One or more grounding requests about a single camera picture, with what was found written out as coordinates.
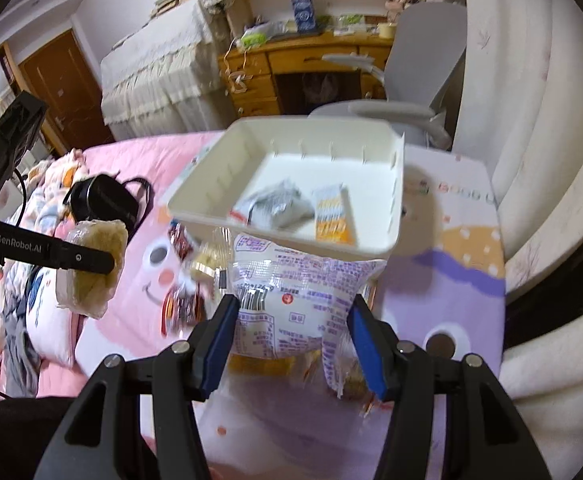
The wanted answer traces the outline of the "rice cracker clear pack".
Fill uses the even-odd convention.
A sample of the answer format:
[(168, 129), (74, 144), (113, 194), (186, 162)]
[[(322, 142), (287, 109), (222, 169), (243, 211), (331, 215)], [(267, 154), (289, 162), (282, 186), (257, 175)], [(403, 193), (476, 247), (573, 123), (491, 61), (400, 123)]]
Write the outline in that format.
[(56, 299), (61, 308), (101, 318), (124, 268), (128, 231), (124, 222), (82, 221), (67, 234), (69, 268), (56, 272)]

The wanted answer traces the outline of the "purple print cracker bag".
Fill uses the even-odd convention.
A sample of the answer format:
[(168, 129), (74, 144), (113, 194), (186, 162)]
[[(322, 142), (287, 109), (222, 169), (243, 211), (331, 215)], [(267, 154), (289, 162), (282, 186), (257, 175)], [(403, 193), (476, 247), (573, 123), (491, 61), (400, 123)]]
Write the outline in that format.
[(259, 360), (319, 351), (326, 385), (342, 393), (339, 352), (349, 311), (386, 262), (320, 257), (245, 233), (232, 249), (228, 281), (241, 304), (232, 351)]

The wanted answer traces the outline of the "dark red candy packet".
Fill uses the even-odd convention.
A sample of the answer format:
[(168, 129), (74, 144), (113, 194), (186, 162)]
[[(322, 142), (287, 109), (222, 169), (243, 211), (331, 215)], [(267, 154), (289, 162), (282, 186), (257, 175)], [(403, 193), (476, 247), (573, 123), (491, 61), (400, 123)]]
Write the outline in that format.
[(196, 249), (195, 240), (190, 237), (188, 230), (177, 220), (169, 224), (168, 237), (174, 252), (180, 260), (187, 259)]

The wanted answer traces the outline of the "orange oats snack bar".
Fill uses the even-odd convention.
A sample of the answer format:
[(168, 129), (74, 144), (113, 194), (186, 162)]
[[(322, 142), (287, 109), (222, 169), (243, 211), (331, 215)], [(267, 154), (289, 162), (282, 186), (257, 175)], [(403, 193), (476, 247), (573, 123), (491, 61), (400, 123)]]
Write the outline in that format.
[(315, 239), (319, 242), (355, 245), (354, 225), (348, 192), (343, 184), (312, 192)]

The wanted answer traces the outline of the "grey white snack bag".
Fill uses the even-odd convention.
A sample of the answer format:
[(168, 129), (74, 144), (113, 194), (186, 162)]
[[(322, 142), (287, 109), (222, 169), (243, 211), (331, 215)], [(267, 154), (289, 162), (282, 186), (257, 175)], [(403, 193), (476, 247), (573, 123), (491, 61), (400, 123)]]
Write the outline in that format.
[(313, 216), (312, 203), (290, 180), (242, 198), (229, 212), (231, 220), (260, 230), (286, 229)]

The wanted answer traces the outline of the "red strip snack packet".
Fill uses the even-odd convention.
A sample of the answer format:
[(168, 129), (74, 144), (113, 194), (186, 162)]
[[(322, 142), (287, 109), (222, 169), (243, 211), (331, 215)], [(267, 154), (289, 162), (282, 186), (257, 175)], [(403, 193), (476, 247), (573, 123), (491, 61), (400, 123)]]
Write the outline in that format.
[(162, 301), (162, 335), (180, 335), (207, 318), (205, 297), (197, 285), (190, 289), (186, 285), (172, 286)]

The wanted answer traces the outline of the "black leather handbag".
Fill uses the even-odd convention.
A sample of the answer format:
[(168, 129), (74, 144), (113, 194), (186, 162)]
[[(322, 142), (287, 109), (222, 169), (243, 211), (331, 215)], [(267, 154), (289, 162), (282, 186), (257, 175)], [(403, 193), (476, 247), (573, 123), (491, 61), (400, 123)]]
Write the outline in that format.
[(154, 206), (155, 192), (150, 181), (135, 177), (119, 182), (109, 174), (97, 174), (71, 185), (63, 204), (76, 223), (121, 221), (128, 239), (133, 236)]

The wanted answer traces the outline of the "pink bed cover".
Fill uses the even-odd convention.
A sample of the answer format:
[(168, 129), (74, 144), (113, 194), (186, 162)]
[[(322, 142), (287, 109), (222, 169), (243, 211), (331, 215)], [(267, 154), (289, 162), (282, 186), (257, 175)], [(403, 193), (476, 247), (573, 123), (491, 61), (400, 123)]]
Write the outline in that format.
[[(167, 203), (185, 166), (212, 140), (211, 133), (149, 136), (82, 152), (88, 177), (109, 174), (120, 182), (135, 177), (150, 181), (154, 206), (128, 243), (121, 278), (105, 314), (89, 318), (71, 311), (79, 318), (74, 366), (45, 361), (36, 396), (76, 396), (110, 353), (119, 353), (126, 360), (154, 356), (191, 333), (189, 328), (180, 335), (164, 336), (160, 330), (162, 301), (168, 290), (190, 282), (168, 237)], [(0, 355), (0, 390), (6, 396), (1, 365)]]

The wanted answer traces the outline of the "yellow small snack packet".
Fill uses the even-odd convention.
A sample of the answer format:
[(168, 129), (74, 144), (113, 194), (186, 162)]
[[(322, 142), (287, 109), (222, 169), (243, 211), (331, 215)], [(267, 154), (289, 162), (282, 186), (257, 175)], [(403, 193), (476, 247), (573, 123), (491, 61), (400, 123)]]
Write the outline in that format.
[(226, 248), (218, 244), (203, 244), (190, 262), (190, 275), (196, 282), (213, 281), (226, 268)]

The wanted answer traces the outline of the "wooden door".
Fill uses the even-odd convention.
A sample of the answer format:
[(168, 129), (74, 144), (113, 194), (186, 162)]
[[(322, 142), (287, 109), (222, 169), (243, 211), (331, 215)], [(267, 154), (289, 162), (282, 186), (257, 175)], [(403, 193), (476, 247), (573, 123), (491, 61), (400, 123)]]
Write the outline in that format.
[(101, 110), (102, 90), (71, 29), (61, 32), (18, 62), (12, 44), (3, 47), (24, 89), (48, 106), (44, 140), (55, 155), (113, 143)]

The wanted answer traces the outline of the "patterned pillow bedding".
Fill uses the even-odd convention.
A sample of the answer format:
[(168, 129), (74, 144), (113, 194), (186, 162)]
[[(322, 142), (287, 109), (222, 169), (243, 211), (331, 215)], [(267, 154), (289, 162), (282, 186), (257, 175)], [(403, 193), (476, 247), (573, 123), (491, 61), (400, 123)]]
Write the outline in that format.
[[(63, 237), (72, 227), (64, 198), (89, 169), (82, 151), (44, 160), (27, 174), (23, 211), (8, 220), (21, 228)], [(34, 398), (41, 365), (75, 364), (78, 315), (56, 298), (56, 271), (7, 259), (0, 273), (0, 355), (4, 392), (11, 398)]]

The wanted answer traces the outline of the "white plastic storage bin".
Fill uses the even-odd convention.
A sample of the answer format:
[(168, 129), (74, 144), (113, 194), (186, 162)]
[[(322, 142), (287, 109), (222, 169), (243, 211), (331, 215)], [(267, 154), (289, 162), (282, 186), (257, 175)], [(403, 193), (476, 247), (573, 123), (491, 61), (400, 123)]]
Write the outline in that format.
[[(318, 256), (386, 259), (400, 233), (404, 148), (403, 137), (380, 120), (240, 119), (184, 169), (167, 207), (200, 240), (228, 228)], [(318, 240), (310, 220), (271, 231), (231, 219), (239, 200), (284, 181), (305, 198), (342, 188), (352, 244)]]

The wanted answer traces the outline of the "lace covered furniture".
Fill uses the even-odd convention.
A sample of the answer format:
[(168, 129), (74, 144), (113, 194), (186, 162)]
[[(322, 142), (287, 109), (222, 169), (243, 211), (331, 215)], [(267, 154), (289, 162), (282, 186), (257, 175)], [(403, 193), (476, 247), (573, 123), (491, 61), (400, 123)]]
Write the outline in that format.
[(153, 18), (101, 60), (105, 125), (117, 141), (225, 129), (236, 113), (218, 58), (231, 33), (203, 0)]

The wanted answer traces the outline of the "wooden desk with drawers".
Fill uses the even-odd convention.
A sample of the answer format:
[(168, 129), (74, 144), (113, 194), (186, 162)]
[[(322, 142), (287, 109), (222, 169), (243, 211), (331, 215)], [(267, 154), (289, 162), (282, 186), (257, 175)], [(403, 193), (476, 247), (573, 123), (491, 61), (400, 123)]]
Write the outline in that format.
[(218, 67), (238, 117), (307, 115), (323, 104), (383, 99), (385, 91), (372, 75), (327, 62), (324, 56), (369, 55), (382, 70), (392, 44), (363, 32), (323, 32), (270, 41), (246, 52), (233, 47), (218, 56)]

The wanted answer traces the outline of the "green tissue pack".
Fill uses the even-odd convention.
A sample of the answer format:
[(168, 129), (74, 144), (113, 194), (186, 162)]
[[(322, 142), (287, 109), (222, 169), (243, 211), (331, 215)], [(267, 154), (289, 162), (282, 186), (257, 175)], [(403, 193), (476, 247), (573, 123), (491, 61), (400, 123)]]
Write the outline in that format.
[(240, 45), (243, 50), (260, 48), (270, 40), (265, 32), (245, 32), (240, 39)]

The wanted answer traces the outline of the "white floral curtain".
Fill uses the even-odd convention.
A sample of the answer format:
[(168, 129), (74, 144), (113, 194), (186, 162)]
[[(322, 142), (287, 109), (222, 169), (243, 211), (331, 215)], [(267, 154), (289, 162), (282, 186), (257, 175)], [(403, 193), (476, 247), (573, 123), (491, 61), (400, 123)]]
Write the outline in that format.
[[(493, 184), (506, 293), (517, 300), (583, 242), (583, 11), (576, 0), (467, 0), (454, 148)], [(583, 471), (583, 314), (504, 355), (501, 383), (556, 479)]]

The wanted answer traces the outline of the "grey office chair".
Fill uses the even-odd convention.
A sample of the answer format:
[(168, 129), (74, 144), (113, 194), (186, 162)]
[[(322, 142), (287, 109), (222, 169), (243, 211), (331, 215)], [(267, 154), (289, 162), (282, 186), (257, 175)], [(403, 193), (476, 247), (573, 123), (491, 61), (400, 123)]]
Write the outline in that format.
[(448, 150), (442, 100), (467, 46), (466, 0), (419, 2), (398, 17), (385, 67), (362, 54), (325, 54), (322, 60), (372, 75), (384, 100), (361, 99), (323, 105), (315, 117), (357, 117), (389, 122), (407, 143)]

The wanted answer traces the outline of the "cream mug on desk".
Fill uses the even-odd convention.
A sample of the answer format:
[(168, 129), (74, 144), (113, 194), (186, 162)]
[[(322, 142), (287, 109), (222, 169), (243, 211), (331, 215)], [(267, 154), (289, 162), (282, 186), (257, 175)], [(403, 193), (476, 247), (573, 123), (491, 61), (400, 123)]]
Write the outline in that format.
[(397, 24), (395, 23), (379, 23), (377, 25), (378, 37), (380, 39), (394, 40), (397, 33)]

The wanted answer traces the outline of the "blue paper gift bag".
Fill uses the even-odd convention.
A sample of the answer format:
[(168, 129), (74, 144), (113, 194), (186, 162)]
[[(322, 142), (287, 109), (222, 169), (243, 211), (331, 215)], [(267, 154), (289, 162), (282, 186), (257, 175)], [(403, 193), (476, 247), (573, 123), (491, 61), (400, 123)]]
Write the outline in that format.
[(291, 6), (298, 32), (315, 32), (317, 21), (313, 0), (291, 0)]

